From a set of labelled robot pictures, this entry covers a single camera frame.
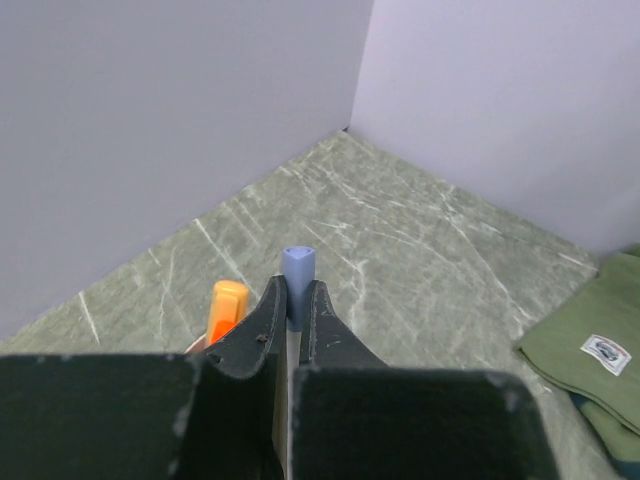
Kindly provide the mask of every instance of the dark blue cloth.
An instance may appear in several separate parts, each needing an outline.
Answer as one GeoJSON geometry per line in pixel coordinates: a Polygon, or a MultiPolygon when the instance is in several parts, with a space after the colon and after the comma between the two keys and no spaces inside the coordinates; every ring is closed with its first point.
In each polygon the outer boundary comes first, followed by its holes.
{"type": "MultiPolygon", "coordinates": [[[[581,408],[589,401],[589,399],[584,397],[583,395],[573,392],[569,392],[569,397],[571,398],[571,401],[578,409],[578,411],[582,413],[581,408]]],[[[593,430],[593,433],[598,436],[598,433],[595,430],[593,430]]],[[[629,480],[640,480],[640,462],[625,462],[622,460],[618,460],[611,454],[611,452],[606,450],[604,444],[602,445],[602,447],[607,452],[607,456],[609,457],[613,468],[615,468],[620,475],[628,478],[629,480]]]]}

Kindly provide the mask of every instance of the white veining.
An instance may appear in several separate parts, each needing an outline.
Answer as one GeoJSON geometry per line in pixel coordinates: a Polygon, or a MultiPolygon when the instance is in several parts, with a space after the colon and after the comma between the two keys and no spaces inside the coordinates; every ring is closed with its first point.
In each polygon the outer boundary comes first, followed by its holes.
{"type": "Polygon", "coordinates": [[[200,229],[200,231],[205,236],[207,241],[211,244],[211,246],[216,251],[216,253],[220,255],[220,258],[222,258],[225,261],[225,263],[229,266],[229,268],[233,270],[233,273],[235,273],[238,276],[238,278],[242,280],[242,282],[247,286],[249,291],[253,295],[256,295],[256,292],[253,288],[251,288],[251,284],[249,283],[249,281],[245,278],[244,275],[242,275],[242,272],[240,272],[240,270],[238,269],[238,264],[235,262],[233,258],[231,258],[231,256],[228,253],[224,252],[220,247],[218,247],[218,245],[216,245],[216,243],[213,241],[213,239],[209,235],[209,232],[205,230],[200,219],[196,218],[193,222],[200,229]]]}
{"type": "Polygon", "coordinates": [[[162,325],[164,323],[164,301],[171,290],[171,282],[173,281],[173,264],[176,254],[176,247],[171,250],[171,257],[169,258],[169,273],[168,279],[162,280],[162,296],[160,297],[160,304],[158,305],[158,335],[162,335],[162,325]]]}
{"type": "Polygon", "coordinates": [[[294,176],[298,179],[298,181],[300,182],[300,185],[302,185],[302,188],[304,188],[304,191],[307,193],[307,195],[313,197],[313,190],[309,187],[309,185],[307,185],[306,180],[304,179],[304,176],[298,172],[295,167],[292,169],[287,169],[286,167],[280,167],[280,170],[282,170],[286,175],[288,176],[294,176]]]}
{"type": "Polygon", "coordinates": [[[227,209],[227,211],[229,211],[229,213],[231,213],[231,216],[236,220],[236,222],[238,222],[238,225],[240,225],[240,228],[242,228],[242,230],[249,236],[249,238],[251,239],[251,241],[253,242],[254,245],[256,246],[260,246],[260,242],[258,242],[258,240],[256,239],[256,237],[253,236],[253,233],[251,233],[249,231],[249,229],[247,227],[245,227],[244,222],[242,220],[240,220],[240,218],[238,218],[238,216],[236,215],[236,213],[231,209],[231,207],[229,206],[229,204],[225,203],[224,207],[227,209]]]}
{"type": "Polygon", "coordinates": [[[160,260],[158,260],[158,257],[155,256],[155,254],[153,253],[153,251],[151,249],[147,250],[147,252],[149,252],[149,255],[151,255],[151,258],[153,258],[153,261],[156,265],[158,265],[159,267],[162,266],[162,264],[160,263],[160,260]]]}
{"type": "Polygon", "coordinates": [[[571,263],[575,263],[576,265],[579,265],[581,267],[585,267],[585,268],[589,268],[591,270],[598,270],[598,267],[596,267],[595,265],[587,265],[586,263],[581,262],[580,260],[577,260],[573,257],[570,257],[569,255],[565,255],[564,253],[560,253],[558,252],[558,255],[562,258],[564,258],[565,260],[571,262],[571,263]]]}
{"type": "Polygon", "coordinates": [[[345,222],[340,222],[338,224],[333,224],[333,223],[325,223],[325,222],[320,222],[318,220],[311,220],[313,223],[315,223],[316,225],[322,225],[325,227],[330,227],[333,232],[338,235],[343,242],[345,243],[346,246],[351,246],[354,243],[353,238],[349,237],[348,235],[345,234],[345,232],[347,232],[350,228],[352,228],[352,225],[349,225],[348,223],[345,222]]]}
{"type": "Polygon", "coordinates": [[[249,210],[247,210],[247,207],[244,206],[244,203],[240,202],[237,198],[235,200],[236,200],[235,203],[237,205],[239,205],[240,208],[242,209],[242,211],[247,215],[247,217],[249,217],[249,220],[251,220],[251,223],[253,223],[258,228],[258,230],[260,230],[261,232],[264,232],[264,228],[262,228],[262,225],[260,225],[256,221],[255,217],[253,215],[251,215],[251,212],[249,212],[249,210]]]}
{"type": "MultiPolygon", "coordinates": [[[[475,245],[473,244],[473,242],[469,239],[469,237],[467,236],[467,234],[464,232],[464,230],[462,230],[462,228],[460,228],[457,224],[455,219],[451,220],[451,226],[460,234],[460,236],[462,238],[465,239],[465,241],[467,242],[467,244],[471,247],[471,249],[473,250],[473,252],[475,252],[475,254],[478,256],[478,259],[480,260],[480,262],[485,266],[485,268],[487,269],[487,271],[489,273],[491,273],[491,276],[493,277],[494,281],[496,282],[496,285],[498,285],[498,287],[500,288],[500,290],[502,290],[505,294],[505,297],[507,298],[508,302],[510,305],[512,305],[513,307],[515,307],[515,309],[522,315],[524,316],[526,319],[532,320],[534,317],[533,315],[531,315],[530,313],[526,312],[520,305],[518,305],[518,303],[514,300],[514,298],[511,296],[511,293],[509,292],[509,289],[506,287],[506,285],[504,283],[502,283],[502,281],[498,278],[498,275],[496,275],[496,272],[493,271],[493,269],[491,268],[491,265],[489,265],[489,263],[487,262],[487,260],[482,256],[482,254],[478,251],[478,249],[475,247],[475,245]]],[[[518,326],[520,327],[518,329],[518,336],[522,335],[523,329],[522,329],[522,323],[520,321],[518,321],[517,318],[514,317],[514,319],[516,320],[518,326]]]]}
{"type": "Polygon", "coordinates": [[[357,194],[356,194],[355,188],[353,188],[351,185],[347,184],[347,182],[345,182],[344,179],[340,177],[340,175],[333,168],[332,157],[329,157],[328,160],[329,160],[328,163],[330,164],[330,166],[332,168],[325,168],[325,166],[322,165],[322,164],[318,164],[317,168],[325,173],[325,175],[329,178],[329,180],[331,180],[332,185],[334,187],[338,187],[340,189],[340,191],[342,193],[344,193],[344,195],[349,200],[354,202],[356,205],[371,209],[371,210],[376,211],[376,212],[379,212],[380,209],[378,207],[375,207],[375,206],[369,204],[368,202],[365,202],[361,198],[359,198],[357,196],[357,194]]]}
{"type": "Polygon", "coordinates": [[[89,323],[89,327],[91,327],[91,333],[93,333],[93,338],[96,339],[96,343],[100,345],[100,337],[98,336],[98,330],[96,330],[96,324],[93,321],[93,317],[89,313],[89,309],[87,308],[87,302],[84,299],[84,292],[80,292],[78,294],[80,298],[80,304],[82,305],[82,310],[84,311],[84,317],[89,323]]]}
{"type": "Polygon", "coordinates": [[[135,270],[135,273],[133,274],[133,282],[136,284],[136,287],[138,288],[143,287],[144,275],[142,275],[142,272],[140,272],[140,269],[138,268],[135,262],[131,262],[131,266],[135,270]]]}

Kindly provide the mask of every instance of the blue object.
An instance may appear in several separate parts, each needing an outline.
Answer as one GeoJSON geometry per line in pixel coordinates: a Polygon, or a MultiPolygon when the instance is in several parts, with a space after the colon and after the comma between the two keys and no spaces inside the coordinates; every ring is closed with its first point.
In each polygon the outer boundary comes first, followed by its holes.
{"type": "Polygon", "coordinates": [[[316,278],[316,251],[310,247],[285,248],[282,274],[287,283],[287,326],[292,332],[301,332],[304,328],[304,292],[316,278]]]}
{"type": "MultiPolygon", "coordinates": [[[[580,413],[582,413],[582,407],[590,401],[587,397],[575,392],[569,392],[569,398],[571,398],[571,401],[580,413]]],[[[593,433],[598,436],[598,433],[595,430],[593,431],[593,433]]],[[[607,457],[613,464],[613,467],[618,471],[620,475],[622,475],[624,478],[628,478],[629,480],[640,480],[640,461],[628,462],[619,460],[614,457],[611,452],[606,451],[606,453],[607,457]]]]}

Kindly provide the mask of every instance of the table surface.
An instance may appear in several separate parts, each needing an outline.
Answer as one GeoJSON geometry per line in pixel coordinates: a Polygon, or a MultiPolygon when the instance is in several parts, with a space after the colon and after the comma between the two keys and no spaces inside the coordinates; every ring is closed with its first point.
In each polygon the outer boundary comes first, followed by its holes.
{"type": "Polygon", "coordinates": [[[567,395],[513,342],[596,273],[596,257],[338,132],[0,344],[0,353],[183,351],[217,280],[255,305],[290,245],[317,250],[334,307],[395,366],[500,369],[536,397],[565,479],[618,478],[567,395]]]}

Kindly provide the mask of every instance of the green towel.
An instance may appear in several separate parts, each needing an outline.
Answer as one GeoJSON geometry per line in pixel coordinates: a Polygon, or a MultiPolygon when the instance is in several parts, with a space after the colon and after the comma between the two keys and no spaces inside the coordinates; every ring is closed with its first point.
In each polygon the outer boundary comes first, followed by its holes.
{"type": "Polygon", "coordinates": [[[609,258],[516,352],[571,393],[620,473],[640,479],[640,245],[609,258]]]}

